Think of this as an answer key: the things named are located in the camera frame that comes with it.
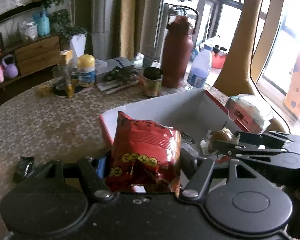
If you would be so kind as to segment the red snack bag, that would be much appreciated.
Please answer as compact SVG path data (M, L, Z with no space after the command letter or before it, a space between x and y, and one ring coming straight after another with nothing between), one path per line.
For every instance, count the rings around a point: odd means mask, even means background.
M181 133L119 111L106 185L112 192L179 194Z

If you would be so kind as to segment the black wrapper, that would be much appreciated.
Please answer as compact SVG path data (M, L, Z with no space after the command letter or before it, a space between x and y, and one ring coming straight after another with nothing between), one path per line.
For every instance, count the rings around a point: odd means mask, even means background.
M34 165L34 157L21 156L18 160L17 166L13 174L13 181L15 183L22 182L32 171Z

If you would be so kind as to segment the white snack packet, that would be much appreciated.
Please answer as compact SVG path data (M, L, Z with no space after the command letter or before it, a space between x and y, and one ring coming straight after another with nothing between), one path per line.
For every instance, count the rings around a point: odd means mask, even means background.
M181 131L180 134L181 134L181 149L190 154L197 154L198 148L195 139L183 131Z

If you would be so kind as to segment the dark small snack packet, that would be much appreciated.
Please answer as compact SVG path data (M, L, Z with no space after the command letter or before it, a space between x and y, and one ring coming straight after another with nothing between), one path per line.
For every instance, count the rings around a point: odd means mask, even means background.
M234 135L227 127L223 127L218 131L212 131L209 137L208 152L213 153L216 151L216 147L213 146L213 143L217 140L238 144L240 137L240 135Z

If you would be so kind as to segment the red cardboard box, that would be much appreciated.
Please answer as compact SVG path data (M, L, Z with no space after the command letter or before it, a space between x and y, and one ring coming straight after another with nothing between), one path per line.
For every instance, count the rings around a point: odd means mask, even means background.
M102 113L101 131L108 147L114 141L119 111L132 119L151 120L163 126L174 127L196 141L201 141L208 130L219 130L223 126L232 133L248 131L238 120L229 118L228 110L209 91L189 90L129 103Z

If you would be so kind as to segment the tissue pack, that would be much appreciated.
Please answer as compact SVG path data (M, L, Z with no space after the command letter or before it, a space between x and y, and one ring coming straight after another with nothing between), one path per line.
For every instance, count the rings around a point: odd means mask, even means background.
M256 95L238 94L228 98L225 108L231 120L238 120L251 133L264 132L273 119L271 106Z

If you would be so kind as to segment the clear plastic water bottle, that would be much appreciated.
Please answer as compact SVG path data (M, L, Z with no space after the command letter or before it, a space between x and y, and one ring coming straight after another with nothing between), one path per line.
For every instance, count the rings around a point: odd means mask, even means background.
M195 57L187 83L194 88L203 88L212 66L212 50L209 44L204 44L203 49Z

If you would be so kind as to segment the black lid green jar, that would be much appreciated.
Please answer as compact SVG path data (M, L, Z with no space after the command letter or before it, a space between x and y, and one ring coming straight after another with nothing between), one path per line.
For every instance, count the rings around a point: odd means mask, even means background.
M162 71L157 67L148 67L143 71L145 86L143 93L148 97L159 96L162 84Z

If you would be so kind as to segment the stack of books and boxes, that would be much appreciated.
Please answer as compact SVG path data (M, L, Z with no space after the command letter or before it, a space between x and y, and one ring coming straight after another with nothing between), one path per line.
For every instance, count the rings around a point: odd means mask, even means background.
M101 92L112 94L138 83L134 63L128 59L95 60L95 85Z

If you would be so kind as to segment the glass with yellow packet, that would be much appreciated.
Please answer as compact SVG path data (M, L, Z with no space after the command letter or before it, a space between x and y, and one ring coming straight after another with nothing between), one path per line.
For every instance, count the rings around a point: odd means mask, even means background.
M52 69L53 93L61 98L73 98L75 94L75 83L71 77L72 72L72 50L61 53L61 62Z

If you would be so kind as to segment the red basin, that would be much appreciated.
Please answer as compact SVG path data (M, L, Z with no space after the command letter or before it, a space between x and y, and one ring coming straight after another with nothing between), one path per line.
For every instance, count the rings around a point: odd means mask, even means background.
M222 69L227 57L227 53L220 50L218 52L212 51L212 68Z

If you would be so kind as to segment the yellow lid supplement jar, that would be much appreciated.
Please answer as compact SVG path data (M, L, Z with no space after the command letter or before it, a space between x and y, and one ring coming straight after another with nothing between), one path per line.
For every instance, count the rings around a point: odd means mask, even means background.
M78 84L82 87L90 87L95 83L95 58L84 54L77 61Z

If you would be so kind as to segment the wooden tv cabinet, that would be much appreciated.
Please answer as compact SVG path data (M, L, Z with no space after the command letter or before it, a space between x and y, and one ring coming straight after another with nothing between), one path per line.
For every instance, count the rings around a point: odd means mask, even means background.
M10 83L25 76L49 68L61 63L61 44L59 35L52 32L49 35L41 36L34 41L16 44L0 52L0 62L4 56L14 56L18 76L13 79L5 79L0 84L4 89Z

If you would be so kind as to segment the clear plastic bag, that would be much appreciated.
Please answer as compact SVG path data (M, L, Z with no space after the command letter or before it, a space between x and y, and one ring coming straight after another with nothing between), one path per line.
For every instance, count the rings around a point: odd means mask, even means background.
M38 37L37 25L35 22L18 23L18 32L23 42L34 41Z

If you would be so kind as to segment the light blue jug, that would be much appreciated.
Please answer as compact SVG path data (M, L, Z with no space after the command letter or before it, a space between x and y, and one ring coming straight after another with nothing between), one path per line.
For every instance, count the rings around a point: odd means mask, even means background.
M35 12L33 20L37 25L38 36L45 36L50 33L50 21L46 10Z

